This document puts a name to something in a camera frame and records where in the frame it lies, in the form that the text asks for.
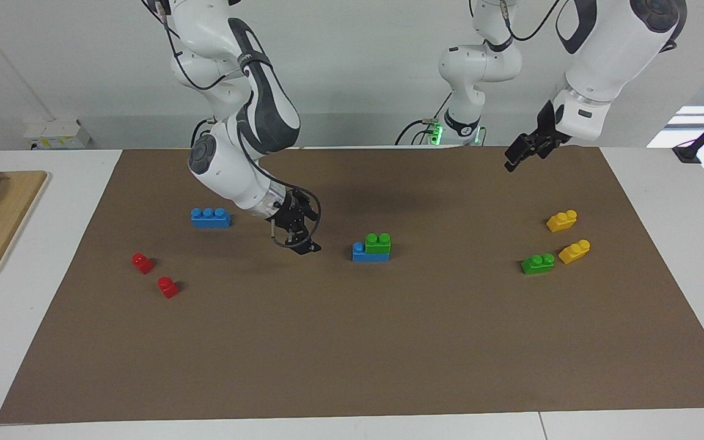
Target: green lego brick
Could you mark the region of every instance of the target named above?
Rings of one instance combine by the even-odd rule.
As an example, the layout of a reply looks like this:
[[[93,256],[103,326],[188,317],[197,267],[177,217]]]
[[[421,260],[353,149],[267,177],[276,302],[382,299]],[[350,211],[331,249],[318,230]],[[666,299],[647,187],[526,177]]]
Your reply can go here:
[[[553,254],[545,254],[542,256],[535,255],[521,264],[523,272],[526,275],[535,275],[537,273],[545,273],[553,270],[556,265],[556,257]]]
[[[391,253],[391,235],[368,234],[365,237],[365,253],[366,254],[389,254]]]

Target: white table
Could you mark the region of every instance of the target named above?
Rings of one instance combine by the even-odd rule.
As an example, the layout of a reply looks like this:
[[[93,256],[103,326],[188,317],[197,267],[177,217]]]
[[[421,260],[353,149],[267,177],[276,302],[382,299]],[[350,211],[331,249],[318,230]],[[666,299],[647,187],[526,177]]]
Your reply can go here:
[[[604,148],[612,170],[704,326],[704,170],[670,150]],[[120,151],[0,152],[0,171],[51,181],[0,273],[0,406],[80,243]],[[0,438],[704,438],[704,409],[527,412],[0,426]]]

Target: brown mat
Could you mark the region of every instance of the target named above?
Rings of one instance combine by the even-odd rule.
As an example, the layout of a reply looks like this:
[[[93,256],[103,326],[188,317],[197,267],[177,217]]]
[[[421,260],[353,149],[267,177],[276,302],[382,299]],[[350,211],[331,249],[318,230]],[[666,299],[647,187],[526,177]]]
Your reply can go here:
[[[513,175],[489,148],[280,153],[265,166],[324,203],[305,257],[186,154],[121,156],[0,424],[704,407],[704,331],[595,148]],[[232,229],[193,229],[219,205]],[[350,261],[369,232],[390,262]],[[521,273],[581,238],[583,260]]]

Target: blue lego brick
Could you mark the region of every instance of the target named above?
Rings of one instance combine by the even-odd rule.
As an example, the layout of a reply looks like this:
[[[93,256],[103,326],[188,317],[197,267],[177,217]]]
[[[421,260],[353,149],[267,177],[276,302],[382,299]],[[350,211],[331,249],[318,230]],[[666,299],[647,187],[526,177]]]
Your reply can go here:
[[[356,263],[383,263],[391,260],[390,254],[366,254],[363,243],[352,246],[352,261]]]
[[[232,223],[232,218],[224,209],[219,208],[216,211],[207,208],[192,209],[192,224],[198,229],[226,229]]]

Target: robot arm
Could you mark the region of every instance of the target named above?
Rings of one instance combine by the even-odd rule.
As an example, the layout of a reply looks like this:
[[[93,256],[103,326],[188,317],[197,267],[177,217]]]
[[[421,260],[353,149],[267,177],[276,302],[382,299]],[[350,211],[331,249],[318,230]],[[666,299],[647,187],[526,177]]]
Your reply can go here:
[[[284,229],[283,248],[299,254],[321,247],[311,238],[320,219],[319,201],[309,191],[274,178],[259,159],[295,144],[301,119],[276,77],[271,61],[254,31],[230,16],[236,0],[159,0],[174,18],[175,30],[188,48],[172,63],[179,82],[196,89],[209,101],[218,121],[210,134],[192,146],[189,169],[213,192],[232,200],[238,208]],[[246,77],[248,97],[226,79]],[[197,82],[210,84],[200,86]],[[318,212],[311,208],[310,198]],[[313,224],[309,231],[308,218]]]
[[[511,0],[514,16],[517,0]],[[441,119],[442,143],[467,145],[477,135],[480,115],[485,105],[483,83],[502,83],[515,78],[523,66],[523,57],[507,30],[498,0],[477,0],[474,19],[481,45],[449,48],[439,60],[439,73],[452,87],[450,103]]]
[[[534,154],[547,158],[573,137],[596,140],[623,87],[675,47],[685,20],[685,0],[569,0],[556,31],[573,63],[537,116],[537,129],[507,150],[509,172]]]

